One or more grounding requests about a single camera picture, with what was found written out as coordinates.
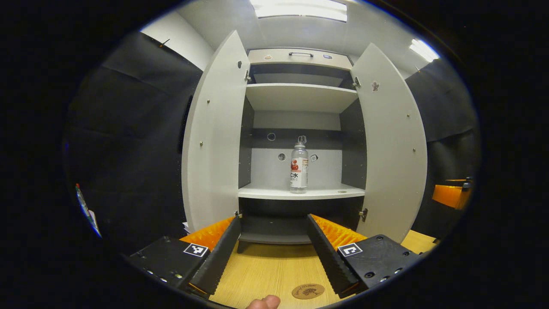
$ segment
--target plastic water bottle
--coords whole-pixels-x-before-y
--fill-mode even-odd
[[[298,137],[290,161],[290,192],[303,194],[307,192],[307,174],[309,171],[309,153],[305,150],[307,137]]]

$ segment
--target sticker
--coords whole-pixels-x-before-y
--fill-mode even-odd
[[[200,246],[197,244],[190,244],[185,250],[183,250],[183,252],[190,255],[203,257],[207,250],[208,247]]]
[[[307,187],[309,159],[293,158],[290,162],[290,187]]]
[[[324,293],[324,287],[320,284],[302,284],[292,291],[292,295],[297,299],[311,299]]]
[[[360,249],[355,242],[345,246],[339,246],[338,250],[339,252],[341,252],[341,254],[343,254],[343,256],[351,256],[353,254],[362,252],[362,249]]]
[[[378,92],[379,84],[376,81],[372,82],[372,92]]]

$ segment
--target cabinet shelf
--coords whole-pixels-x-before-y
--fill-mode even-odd
[[[251,84],[246,97],[255,111],[341,113],[358,99],[356,90],[309,84]]]
[[[364,190],[344,184],[309,187],[304,194],[291,193],[289,186],[273,187],[254,185],[253,183],[238,190],[238,197],[260,198],[263,200],[329,200],[331,198],[364,196],[364,194]]]

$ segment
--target wooden tabletop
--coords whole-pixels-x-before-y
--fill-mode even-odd
[[[410,231],[402,245],[414,253],[426,252],[434,238]],[[278,309],[313,309],[341,299],[334,293],[312,245],[250,244],[243,253],[234,247],[215,295],[210,300],[234,308],[246,308],[254,299],[269,294],[280,297]],[[325,292],[313,299],[297,299],[298,285],[320,284]]]

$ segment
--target cork coaster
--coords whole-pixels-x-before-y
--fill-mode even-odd
[[[324,287],[314,283],[302,284],[292,291],[292,295],[297,299],[311,299],[322,293],[324,293]]]

